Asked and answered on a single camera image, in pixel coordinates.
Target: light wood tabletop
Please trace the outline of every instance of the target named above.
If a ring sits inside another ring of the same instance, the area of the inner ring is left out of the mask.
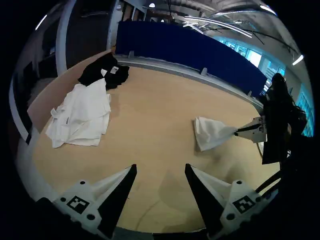
[[[135,67],[125,83],[108,93],[111,117],[99,146],[64,144],[53,149],[45,134],[47,124],[33,160],[59,193],[80,179],[94,183],[137,164],[119,227],[141,232],[203,228],[184,175],[186,163],[229,183],[243,179],[252,188],[279,170],[278,164],[262,165],[257,145],[239,137],[197,152],[192,124],[197,116],[235,127],[259,116],[236,96],[194,80]]]

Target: white cloth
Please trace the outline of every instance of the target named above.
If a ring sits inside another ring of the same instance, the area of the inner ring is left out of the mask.
[[[97,146],[109,123],[110,94],[104,78],[84,86],[76,84],[57,110],[51,110],[52,121],[46,134],[52,147],[64,143]]]
[[[194,121],[194,133],[201,151],[221,145],[231,138],[238,129],[226,126],[223,122],[197,117]]]

